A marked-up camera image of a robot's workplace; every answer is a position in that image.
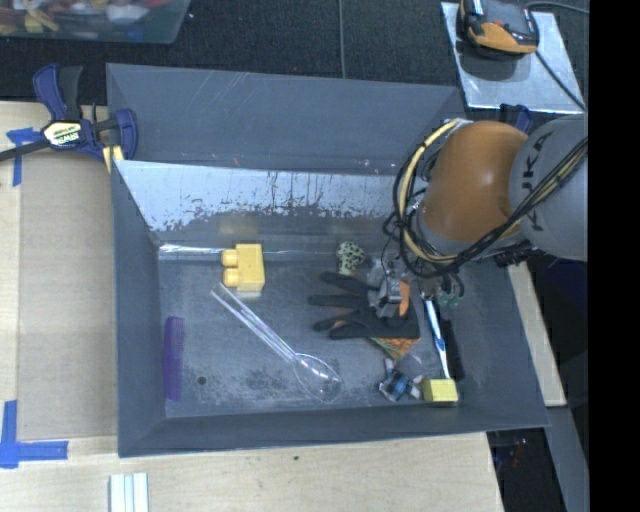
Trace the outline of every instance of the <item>small toy figure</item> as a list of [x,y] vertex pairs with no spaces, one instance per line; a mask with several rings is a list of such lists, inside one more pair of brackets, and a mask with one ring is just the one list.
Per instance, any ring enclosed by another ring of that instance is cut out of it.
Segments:
[[411,380],[395,369],[395,363],[389,357],[385,358],[384,365],[387,371],[387,378],[378,385],[380,393],[392,402],[397,402],[404,394],[420,399],[420,388],[415,380],[420,379],[421,376]]

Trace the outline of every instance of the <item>black floor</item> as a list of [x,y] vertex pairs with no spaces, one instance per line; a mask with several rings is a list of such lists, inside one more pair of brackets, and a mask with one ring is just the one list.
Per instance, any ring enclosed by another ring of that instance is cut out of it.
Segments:
[[[589,8],[588,0],[562,3]],[[0,7],[6,4],[0,0]],[[555,14],[588,105],[589,17],[555,6],[537,9]],[[51,62],[84,66],[81,104],[106,105],[107,62],[459,86],[436,0],[193,0],[170,45],[2,37],[0,99],[35,100],[33,74]],[[468,109],[467,115],[496,118],[494,111]],[[534,113],[534,125],[550,118]],[[583,285],[579,272],[554,286],[561,273],[549,270],[552,263],[528,264],[562,368],[586,349],[586,310],[575,302]],[[588,397],[568,396],[588,461]],[[544,431],[488,435],[507,512],[565,512]]]

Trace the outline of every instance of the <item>blue clamp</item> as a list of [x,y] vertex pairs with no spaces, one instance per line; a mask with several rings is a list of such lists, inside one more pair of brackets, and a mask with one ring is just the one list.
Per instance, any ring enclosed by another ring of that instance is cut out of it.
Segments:
[[48,64],[38,70],[33,77],[33,88],[38,101],[49,111],[51,121],[40,130],[39,140],[1,151],[0,161],[50,148],[75,151],[105,162],[108,148],[99,133],[115,128],[119,129],[119,136],[112,133],[116,139],[113,142],[120,146],[125,159],[133,158],[138,147],[135,114],[130,109],[120,109],[105,121],[84,119],[77,103],[77,82],[81,72],[80,66],[61,68],[58,64]]
[[21,443],[16,441],[18,402],[4,403],[2,438],[0,438],[0,468],[15,469],[20,462],[36,460],[66,460],[69,441],[42,441]]
[[[42,134],[33,128],[9,130],[7,137],[15,146],[22,146],[23,144],[29,144],[43,139]],[[13,161],[13,186],[17,187],[20,183],[22,183],[22,157],[18,155]]]

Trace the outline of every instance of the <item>gray bin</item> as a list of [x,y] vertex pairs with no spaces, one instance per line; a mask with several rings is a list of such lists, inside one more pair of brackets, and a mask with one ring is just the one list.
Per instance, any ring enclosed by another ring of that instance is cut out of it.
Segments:
[[[463,116],[455,88],[120,65],[108,75],[110,109],[133,109],[140,127],[136,159],[112,171],[120,456],[548,424],[509,277],[491,261],[463,268],[466,296],[450,315],[464,368],[455,407],[390,402],[377,387],[381,350],[311,329],[340,312],[307,303],[335,292],[319,274],[335,270],[340,242],[370,257],[383,250],[395,174],[418,141]],[[338,370],[344,389],[334,402],[302,392],[287,365],[209,294],[220,250],[241,242],[262,244],[266,273],[246,304],[295,351]],[[183,251],[167,250],[176,246]],[[399,369],[437,378],[414,299],[422,337]],[[165,400],[163,386],[172,315],[185,320],[177,402]]]

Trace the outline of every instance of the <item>toothbrush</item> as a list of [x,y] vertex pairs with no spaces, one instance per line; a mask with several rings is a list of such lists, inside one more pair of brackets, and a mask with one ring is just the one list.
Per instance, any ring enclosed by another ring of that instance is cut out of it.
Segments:
[[447,349],[442,339],[442,333],[440,332],[440,324],[438,323],[438,316],[436,314],[436,308],[433,305],[433,301],[429,299],[423,299],[424,309],[429,317],[429,323],[431,324],[431,330],[433,332],[433,341],[438,349],[438,355],[440,356],[440,362],[442,363],[442,369],[444,370],[444,376],[450,379],[449,365],[447,364]]

